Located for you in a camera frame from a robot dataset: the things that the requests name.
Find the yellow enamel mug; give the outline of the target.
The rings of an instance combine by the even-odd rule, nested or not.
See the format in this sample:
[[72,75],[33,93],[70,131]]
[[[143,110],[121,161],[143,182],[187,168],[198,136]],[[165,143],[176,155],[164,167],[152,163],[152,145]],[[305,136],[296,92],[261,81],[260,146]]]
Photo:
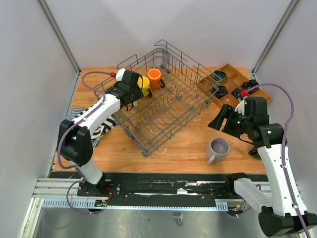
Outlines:
[[147,77],[142,76],[138,78],[137,82],[139,88],[141,89],[141,92],[144,97],[152,97],[152,92],[150,89],[150,81]]

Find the orange ceramic mug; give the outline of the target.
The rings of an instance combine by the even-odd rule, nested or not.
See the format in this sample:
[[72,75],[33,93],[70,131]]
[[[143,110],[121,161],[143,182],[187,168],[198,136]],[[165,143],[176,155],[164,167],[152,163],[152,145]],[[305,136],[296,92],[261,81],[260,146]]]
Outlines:
[[147,78],[150,81],[151,89],[159,89],[165,87],[165,83],[162,80],[162,72],[159,69],[150,69],[147,73]]

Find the black mug white inside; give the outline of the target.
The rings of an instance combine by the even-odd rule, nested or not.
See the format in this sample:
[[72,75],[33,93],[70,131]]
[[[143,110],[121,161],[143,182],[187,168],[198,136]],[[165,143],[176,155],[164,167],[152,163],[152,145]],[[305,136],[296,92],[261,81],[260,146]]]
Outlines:
[[259,154],[258,154],[258,150],[253,147],[249,152],[248,154],[252,157],[254,157],[255,159],[258,159],[259,158]]

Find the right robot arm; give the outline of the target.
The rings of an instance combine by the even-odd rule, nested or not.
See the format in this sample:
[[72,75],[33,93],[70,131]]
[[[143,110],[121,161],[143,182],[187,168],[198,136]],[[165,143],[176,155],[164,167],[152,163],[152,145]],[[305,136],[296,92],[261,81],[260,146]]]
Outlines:
[[241,196],[258,213],[262,232],[267,237],[302,234],[317,225],[317,216],[307,211],[292,175],[288,148],[283,144],[285,130],[270,123],[267,101],[245,97],[237,107],[224,104],[210,128],[240,138],[246,134],[261,157],[271,197],[257,188],[245,173],[230,174],[224,192],[229,198]]

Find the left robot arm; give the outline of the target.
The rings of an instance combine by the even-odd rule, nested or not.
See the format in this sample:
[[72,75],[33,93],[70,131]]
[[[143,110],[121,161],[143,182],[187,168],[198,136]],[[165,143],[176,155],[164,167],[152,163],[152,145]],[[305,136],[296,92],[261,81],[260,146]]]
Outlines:
[[90,109],[73,120],[63,120],[59,126],[57,140],[57,160],[62,158],[71,163],[89,186],[89,191],[95,196],[101,196],[106,191],[105,176],[92,158],[92,135],[96,129],[111,115],[125,107],[133,108],[133,103],[144,95],[142,75],[137,72],[120,69],[109,76],[116,82],[106,91],[94,88],[101,94],[101,98]]

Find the wooden compartment tray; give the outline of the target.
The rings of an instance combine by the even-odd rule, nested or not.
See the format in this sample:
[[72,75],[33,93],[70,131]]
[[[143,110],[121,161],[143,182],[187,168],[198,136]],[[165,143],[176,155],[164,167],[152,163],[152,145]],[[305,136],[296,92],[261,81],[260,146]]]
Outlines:
[[[223,71],[227,74],[227,78],[220,83],[220,85],[224,86],[227,89],[227,94],[215,99],[213,102],[221,109],[223,104],[229,104],[233,107],[236,107],[240,100],[237,98],[237,93],[234,93],[236,89],[244,90],[241,88],[242,84],[248,82],[250,80],[249,76],[245,76],[238,69],[233,67],[230,64],[226,64],[225,66],[219,68],[218,70]],[[215,85],[215,81],[211,78],[211,73],[209,73],[204,78],[200,79],[197,87],[202,90],[202,92],[206,96],[211,95],[212,87]]]

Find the lilac ceramic mug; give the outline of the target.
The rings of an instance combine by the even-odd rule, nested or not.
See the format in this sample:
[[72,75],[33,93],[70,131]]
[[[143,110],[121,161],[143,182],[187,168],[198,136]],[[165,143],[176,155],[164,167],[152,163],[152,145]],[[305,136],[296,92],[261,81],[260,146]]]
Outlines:
[[208,164],[223,161],[230,150],[229,142],[221,137],[214,138],[206,147]]

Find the black white striped cloth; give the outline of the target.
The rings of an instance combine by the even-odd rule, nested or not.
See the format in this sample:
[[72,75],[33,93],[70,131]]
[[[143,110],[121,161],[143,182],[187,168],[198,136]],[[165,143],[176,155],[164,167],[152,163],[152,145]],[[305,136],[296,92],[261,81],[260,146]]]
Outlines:
[[113,115],[109,116],[105,119],[104,122],[95,130],[93,135],[91,136],[92,140],[97,140],[102,138],[107,132],[109,132],[111,129],[113,129],[116,126],[115,119]]

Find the blue white striped cloth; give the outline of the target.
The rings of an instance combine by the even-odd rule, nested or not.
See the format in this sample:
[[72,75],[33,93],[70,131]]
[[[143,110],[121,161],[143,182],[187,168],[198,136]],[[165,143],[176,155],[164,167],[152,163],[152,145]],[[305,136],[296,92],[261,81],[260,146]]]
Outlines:
[[[73,120],[77,117],[79,117],[80,115],[82,115],[83,113],[85,113],[87,111],[87,109],[84,108],[73,108],[70,110],[70,112],[62,119],[62,120]],[[99,140],[102,137],[102,127],[99,126],[93,133],[93,135],[91,136],[91,141],[92,141],[92,146],[93,148],[97,147],[99,144]]]

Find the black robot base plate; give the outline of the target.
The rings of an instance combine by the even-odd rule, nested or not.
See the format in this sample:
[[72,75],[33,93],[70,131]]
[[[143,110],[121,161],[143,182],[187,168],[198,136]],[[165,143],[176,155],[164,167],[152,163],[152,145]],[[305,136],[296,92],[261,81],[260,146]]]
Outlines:
[[81,182],[77,172],[52,172],[47,183],[50,190],[66,193],[70,197],[106,198],[133,201],[175,201],[176,204],[202,199],[226,201],[233,207],[243,198],[230,185],[231,174],[187,174],[187,173],[104,173],[106,191],[97,195]]

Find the right aluminium frame post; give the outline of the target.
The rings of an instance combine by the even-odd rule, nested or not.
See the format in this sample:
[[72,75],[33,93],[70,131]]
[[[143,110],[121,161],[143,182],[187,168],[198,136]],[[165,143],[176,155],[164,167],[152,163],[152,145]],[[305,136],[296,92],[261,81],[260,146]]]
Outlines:
[[269,41],[267,42],[264,50],[262,51],[260,57],[258,58],[255,66],[252,68],[251,73],[253,76],[257,74],[260,70],[262,64],[264,63],[265,59],[269,55],[270,51],[274,47],[276,41],[278,40],[279,36],[281,35],[283,29],[287,25],[288,21],[290,20],[291,16],[295,12],[296,8],[300,4],[301,0],[291,0],[284,11],[280,21],[278,22],[277,26],[275,27]]

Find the aluminium frame post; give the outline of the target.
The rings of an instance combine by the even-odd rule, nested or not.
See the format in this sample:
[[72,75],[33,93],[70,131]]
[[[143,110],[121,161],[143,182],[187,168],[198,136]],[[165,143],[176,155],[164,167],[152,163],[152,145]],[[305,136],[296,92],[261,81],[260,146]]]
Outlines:
[[60,30],[60,27],[57,24],[57,21],[55,20],[55,17],[47,3],[46,0],[36,0],[37,4],[39,5],[40,9],[42,10],[48,24],[50,25],[55,37],[57,38],[60,46],[62,47],[66,57],[68,58],[72,68],[74,71],[79,75],[81,73],[81,69],[79,67],[78,62],[76,61],[73,53],[71,52],[71,49],[69,45],[67,44],[62,31]]
[[270,51],[274,47],[276,41],[278,40],[279,36],[281,35],[283,29],[287,25],[288,21],[290,20],[291,16],[295,12],[296,8],[300,4],[301,0],[291,0],[284,11],[280,21],[278,22],[277,26],[275,27],[269,41],[267,42],[264,50],[262,51],[260,57],[258,58],[255,66],[252,68],[251,73],[253,76],[257,74],[260,70],[262,64],[264,63],[265,59],[269,55]]

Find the left aluminium frame post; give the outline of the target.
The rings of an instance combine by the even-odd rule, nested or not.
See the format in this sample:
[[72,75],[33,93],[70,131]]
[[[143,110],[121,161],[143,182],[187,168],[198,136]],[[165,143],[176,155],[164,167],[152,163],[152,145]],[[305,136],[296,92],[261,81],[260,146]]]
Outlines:
[[74,71],[79,75],[81,73],[81,69],[79,67],[78,62],[76,61],[73,53],[71,52],[71,49],[69,45],[67,44],[62,31],[60,30],[60,27],[57,24],[57,21],[55,20],[55,17],[47,3],[46,0],[36,0],[37,4],[39,5],[40,9],[42,10],[48,24],[50,25],[55,37],[57,38],[60,46],[62,47],[66,57],[68,58],[72,68]]

